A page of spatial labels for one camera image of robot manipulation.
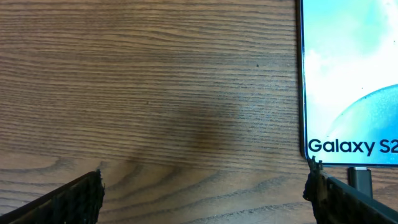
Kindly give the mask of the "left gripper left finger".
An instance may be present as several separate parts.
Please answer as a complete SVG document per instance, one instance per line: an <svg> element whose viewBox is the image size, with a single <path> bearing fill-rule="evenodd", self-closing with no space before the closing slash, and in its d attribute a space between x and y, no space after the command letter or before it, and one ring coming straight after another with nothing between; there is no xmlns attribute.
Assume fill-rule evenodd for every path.
<svg viewBox="0 0 398 224"><path fill-rule="evenodd" d="M103 205L101 172L85 175L1 215L1 224L94 224Z"/></svg>

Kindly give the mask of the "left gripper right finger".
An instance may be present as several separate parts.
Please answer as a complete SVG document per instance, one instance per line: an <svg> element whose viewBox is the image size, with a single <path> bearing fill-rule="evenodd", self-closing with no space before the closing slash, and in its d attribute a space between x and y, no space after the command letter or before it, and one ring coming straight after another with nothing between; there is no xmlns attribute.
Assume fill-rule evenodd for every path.
<svg viewBox="0 0 398 224"><path fill-rule="evenodd" d="M307 162L303 198L312 204L318 224L397 224L397 211L373 199L370 169L350 167L346 184L326 173L315 157Z"/></svg>

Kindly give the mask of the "Samsung Galaxy smartphone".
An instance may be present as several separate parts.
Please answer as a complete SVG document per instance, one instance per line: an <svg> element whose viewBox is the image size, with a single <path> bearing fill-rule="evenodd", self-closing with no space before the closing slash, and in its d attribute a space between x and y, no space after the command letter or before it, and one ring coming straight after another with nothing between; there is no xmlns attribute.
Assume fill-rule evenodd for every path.
<svg viewBox="0 0 398 224"><path fill-rule="evenodd" d="M397 165L397 0L299 0L301 152Z"/></svg>

